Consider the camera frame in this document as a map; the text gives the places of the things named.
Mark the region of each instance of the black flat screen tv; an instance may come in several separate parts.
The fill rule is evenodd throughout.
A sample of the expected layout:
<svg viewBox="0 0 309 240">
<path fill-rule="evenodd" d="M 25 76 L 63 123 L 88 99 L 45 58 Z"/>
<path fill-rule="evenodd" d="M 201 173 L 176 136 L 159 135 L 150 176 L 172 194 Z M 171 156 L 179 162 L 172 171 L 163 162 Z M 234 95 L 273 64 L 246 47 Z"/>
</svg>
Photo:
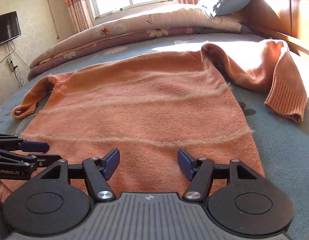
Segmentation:
<svg viewBox="0 0 309 240">
<path fill-rule="evenodd" d="M 0 15 L 0 45 L 21 35 L 16 12 Z"/>
</svg>

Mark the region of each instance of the bed sheet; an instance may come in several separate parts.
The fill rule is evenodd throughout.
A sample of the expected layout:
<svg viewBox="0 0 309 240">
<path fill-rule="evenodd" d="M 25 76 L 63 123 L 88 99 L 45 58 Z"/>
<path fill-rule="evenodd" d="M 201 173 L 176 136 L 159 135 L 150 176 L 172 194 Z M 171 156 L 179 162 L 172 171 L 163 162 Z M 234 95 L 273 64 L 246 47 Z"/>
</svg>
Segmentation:
<svg viewBox="0 0 309 240">
<path fill-rule="evenodd" d="M 245 42 L 249 47 L 251 43 L 260 40 L 261 37 L 253 34 L 212 33 L 171 36 L 106 49 L 77 58 L 39 75 L 3 103 L 0 106 L 0 133 L 19 136 L 44 107 L 49 95 L 31 116 L 17 120 L 11 115 L 13 108 L 21 103 L 26 93 L 44 76 L 71 72 L 92 64 L 156 51 L 197 51 L 206 42 L 231 48 L 230 56 L 235 59 L 243 54 L 242 51 L 236 51 L 236 43 Z M 291 54 L 309 97 L 309 63 L 296 54 Z M 286 192 L 295 205 L 295 218 L 288 235 L 293 240 L 309 240 L 309 101 L 304 122 L 297 125 L 291 120 L 277 116 L 264 106 L 267 94 L 256 93 L 233 83 L 231 86 L 245 113 L 248 125 L 254 131 L 253 138 L 259 150 L 266 178 Z"/>
</svg>

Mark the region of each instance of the sweater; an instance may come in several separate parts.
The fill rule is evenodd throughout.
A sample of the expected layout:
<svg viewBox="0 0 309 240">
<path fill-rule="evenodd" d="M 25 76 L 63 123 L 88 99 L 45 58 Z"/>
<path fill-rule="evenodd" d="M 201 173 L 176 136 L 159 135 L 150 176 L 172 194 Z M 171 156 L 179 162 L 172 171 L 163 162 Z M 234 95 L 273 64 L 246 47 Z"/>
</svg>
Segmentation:
<svg viewBox="0 0 309 240">
<path fill-rule="evenodd" d="M 267 92 L 265 106 L 296 123 L 303 120 L 307 94 L 285 41 L 261 41 L 253 53 L 256 61 L 235 62 L 207 43 L 197 52 L 155 52 L 47 76 L 12 114 L 19 119 L 33 114 L 52 91 L 21 137 L 49 143 L 48 153 L 69 164 L 118 148 L 120 165 L 108 181 L 117 196 L 182 195 L 189 182 L 178 167 L 180 148 L 215 163 L 240 159 L 264 175 L 244 113 L 215 65 L 223 65 L 236 84 Z M 244 71 L 247 64 L 251 68 Z M 0 199 L 23 183 L 2 180 Z M 225 183 L 215 181 L 211 193 Z M 71 184 L 86 191 L 83 180 Z"/>
</svg>

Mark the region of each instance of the wallpaper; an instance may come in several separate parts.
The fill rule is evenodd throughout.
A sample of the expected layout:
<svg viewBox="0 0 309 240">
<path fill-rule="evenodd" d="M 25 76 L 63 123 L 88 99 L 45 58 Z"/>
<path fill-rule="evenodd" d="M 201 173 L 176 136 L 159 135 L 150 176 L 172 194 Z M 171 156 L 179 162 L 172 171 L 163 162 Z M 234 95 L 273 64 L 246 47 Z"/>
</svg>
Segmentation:
<svg viewBox="0 0 309 240">
<path fill-rule="evenodd" d="M 16 52 L 28 64 L 46 49 L 72 35 L 72 23 L 70 17 L 65 12 L 66 6 L 63 0 L 54 1 L 53 11 L 61 12 L 57 15 L 56 25 L 68 26 L 67 33 L 60 31 L 60 39 L 57 40 L 56 31 L 53 26 L 51 13 L 47 0 L 0 0 L 0 15 L 11 11 L 17 11 L 21 36 L 14 39 Z M 4 45 L 0 46 L 0 61 L 7 55 Z M 11 55 L 14 65 L 19 66 L 21 78 L 27 82 L 28 67 L 17 57 Z M 0 104 L 18 90 L 18 84 L 14 73 L 10 70 L 7 60 L 0 64 Z"/>
</svg>

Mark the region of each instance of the wooden headboard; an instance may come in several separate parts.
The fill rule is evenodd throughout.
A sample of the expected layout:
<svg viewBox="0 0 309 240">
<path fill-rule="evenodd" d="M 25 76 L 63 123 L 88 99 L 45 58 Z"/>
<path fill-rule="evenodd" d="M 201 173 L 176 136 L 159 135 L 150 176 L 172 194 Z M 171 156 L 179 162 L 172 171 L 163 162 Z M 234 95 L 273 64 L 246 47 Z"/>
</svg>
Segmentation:
<svg viewBox="0 0 309 240">
<path fill-rule="evenodd" d="M 309 59 L 309 0 L 251 0 L 234 15 L 258 35 L 286 40 Z"/>
</svg>

